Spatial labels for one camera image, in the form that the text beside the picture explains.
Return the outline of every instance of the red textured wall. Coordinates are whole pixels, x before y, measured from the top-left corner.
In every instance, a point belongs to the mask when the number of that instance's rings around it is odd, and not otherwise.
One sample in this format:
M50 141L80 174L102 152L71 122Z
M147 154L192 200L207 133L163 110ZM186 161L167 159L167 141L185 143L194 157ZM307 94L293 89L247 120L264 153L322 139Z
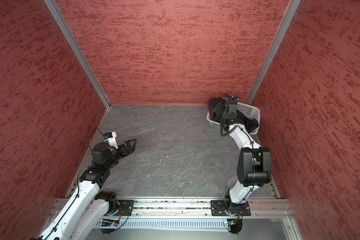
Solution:
M38 236L104 111L43 1L0 1L0 240Z
M246 98L289 0L57 0L111 103Z
M360 1L302 0L253 104L304 239L360 239Z

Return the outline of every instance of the cable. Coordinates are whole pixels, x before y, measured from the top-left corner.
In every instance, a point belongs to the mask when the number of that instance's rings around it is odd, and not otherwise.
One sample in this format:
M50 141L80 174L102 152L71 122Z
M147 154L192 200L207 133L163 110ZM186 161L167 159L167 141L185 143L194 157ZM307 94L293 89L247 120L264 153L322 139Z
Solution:
M62 218L64 217L64 215L68 212L69 208L70 208L70 207L72 206L72 204L75 202L76 198L77 198L77 195L75 196L75 198L73 199L72 203L69 205L69 207L67 208L67 210L64 212L64 214L61 216L61 218L59 219L59 221L56 223L56 225L52 228L52 230L51 230L51 232L48 234L48 236L47 236L46 238L44 238L44 240L47 239L47 238L52 234L52 232L53 232L54 230L56 230L56 227L58 226L59 222L62 220Z
M231 130L229 130L228 132L224 133L223 134L223 121L224 121L224 117L225 117L225 114L228 110L228 98L230 99L233 99L231 96L225 94L225 93L221 93L223 96L224 96L224 99L225 99L225 109L224 109L224 113L223 113L223 116L221 117L221 120L220 120L220 136L221 137L225 137L225 136L228 136L229 134L231 134L231 132L233 132L237 126L233 127Z
M240 216L241 216L241 210L240 210L239 216L236 218L235 222L240 218Z
M254 151L253 151L254 146L253 146L253 142L251 141L251 138L248 136L248 134L247 134L241 127L239 127L239 128L240 128L240 130L241 130L242 132L245 133L245 135L246 135L246 136L248 137L248 139L250 140L250 144L252 145L253 185L252 185L252 190L250 190L250 191L247 193L247 195L245 196L245 198L242 198L242 200L245 200L245 199L248 197L248 195L250 194L250 192L253 192L253 190L254 190Z
M128 221L128 218L129 218L129 210L128 210L128 208L125 208L126 210L127 210L127 212L128 212L128 216L127 216L127 219L125 220L125 222L123 222L123 224L119 227L119 228L117 228L115 231L117 231L117 230L119 230L122 226L124 226L124 224Z
M121 209L121 206L120 206L120 215L119 215L119 222L120 222L120 219L121 219L121 213L122 213L122 209Z
M76 184L77 184L77 194L76 194L76 197L79 197L79 192L80 192L80 189L79 189L79 179L82 177L82 175L80 177L77 178L76 180Z
M59 222L62 220L62 218L64 217L64 215L68 212L69 208L72 206L72 204L75 202L75 200L79 197L79 192L80 192L80 189L79 189L79 179L81 178L82 176L78 177L77 180L76 180L76 183L77 183L77 194L75 196L75 198L73 199L72 203L69 205L69 207L67 208L67 210L64 212L64 214L61 216L61 218L59 219L59 221L56 223L56 225L52 228L51 232L48 234L48 236L44 239L47 239L54 230L56 230L56 227L58 226Z
M101 133L101 135L103 136L104 140L105 140L106 142L108 142L107 139L106 139L106 137L104 136L104 134L100 131L100 129L99 129L98 127L96 127L96 128L91 132L91 134L89 135L89 149L91 149L91 136L92 136L92 133L93 133L94 131L96 131L96 129Z

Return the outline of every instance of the white basket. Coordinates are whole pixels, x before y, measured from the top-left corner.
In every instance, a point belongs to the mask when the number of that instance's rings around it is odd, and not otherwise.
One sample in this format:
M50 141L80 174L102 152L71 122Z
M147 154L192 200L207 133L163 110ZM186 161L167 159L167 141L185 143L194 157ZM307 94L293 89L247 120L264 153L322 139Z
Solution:
M260 109L258 109L255 106L251 106L245 103L237 103L237 110L240 111L240 113L244 114L244 116L246 116L247 118L250 119L256 119L259 122L259 127L260 127ZM215 122L211 120L211 116L209 115L209 112L207 112L206 114L206 119L208 120L209 124L211 125L211 127L216 127L216 128L220 128L220 123L219 122ZM257 134L257 132L259 131L259 127L257 127L255 130L253 130L250 134Z

